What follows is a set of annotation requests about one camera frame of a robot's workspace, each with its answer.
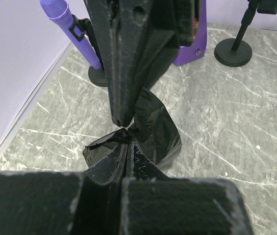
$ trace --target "microphone clip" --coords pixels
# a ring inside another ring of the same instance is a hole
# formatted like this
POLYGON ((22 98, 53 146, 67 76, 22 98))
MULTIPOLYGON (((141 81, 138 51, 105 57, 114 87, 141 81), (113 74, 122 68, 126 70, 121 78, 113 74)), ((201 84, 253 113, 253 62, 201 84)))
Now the microphone clip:
POLYGON ((80 42, 81 40, 83 40, 85 34, 87 35, 87 28, 86 28, 86 23, 87 21, 90 21, 89 19, 85 18, 85 19, 78 19, 75 15, 72 14, 72 17, 74 19, 73 24, 69 27, 69 31, 70 33, 80 42), (74 28, 78 27, 79 30, 81 31, 81 35, 78 36, 75 31, 74 28))

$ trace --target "purple microphone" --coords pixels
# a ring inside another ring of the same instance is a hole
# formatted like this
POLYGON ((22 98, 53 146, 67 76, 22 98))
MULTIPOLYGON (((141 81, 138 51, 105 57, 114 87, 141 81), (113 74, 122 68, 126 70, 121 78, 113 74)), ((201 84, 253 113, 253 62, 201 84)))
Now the purple microphone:
POLYGON ((76 18, 71 14, 68 3, 64 0, 40 0, 40 5, 46 16, 63 30, 88 63, 94 69, 100 69, 100 60, 84 37, 84 32, 76 24, 76 18))

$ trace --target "screw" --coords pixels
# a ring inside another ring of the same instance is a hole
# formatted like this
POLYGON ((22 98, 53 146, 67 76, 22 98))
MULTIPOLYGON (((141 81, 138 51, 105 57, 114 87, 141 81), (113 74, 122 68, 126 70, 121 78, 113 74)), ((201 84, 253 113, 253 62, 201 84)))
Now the screw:
POLYGON ((200 54, 201 54, 201 50, 197 49, 195 55, 200 55, 200 54))

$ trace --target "microphone grille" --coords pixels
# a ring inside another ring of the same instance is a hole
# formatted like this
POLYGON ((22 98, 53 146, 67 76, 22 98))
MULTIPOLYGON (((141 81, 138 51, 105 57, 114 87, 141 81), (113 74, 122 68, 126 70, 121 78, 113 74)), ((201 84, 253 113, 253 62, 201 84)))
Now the microphone grille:
POLYGON ((40 5, 49 18, 61 16, 68 7, 64 0, 40 0, 40 5))

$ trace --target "black clamp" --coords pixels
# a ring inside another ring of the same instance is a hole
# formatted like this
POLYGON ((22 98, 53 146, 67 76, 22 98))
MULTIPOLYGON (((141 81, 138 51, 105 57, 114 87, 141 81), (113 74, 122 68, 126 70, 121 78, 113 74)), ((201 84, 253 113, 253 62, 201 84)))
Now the black clamp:
POLYGON ((73 22, 73 24, 69 27, 69 31, 70 31, 70 32, 72 33, 72 35, 80 42, 81 40, 83 40, 85 34, 87 34, 85 25, 86 25, 86 21, 87 21, 87 20, 89 21, 89 19, 86 18, 86 19, 80 20, 80 19, 78 19, 75 15, 72 15, 72 16, 73 16, 74 22, 73 22), (75 33, 75 31, 74 31, 74 28, 75 28, 76 26, 77 26, 77 27, 79 28, 79 30, 81 31, 81 35, 80 35, 80 36, 78 36, 78 35, 75 33))
POLYGON ((277 0, 261 0, 257 12, 260 14, 277 14, 277 0))

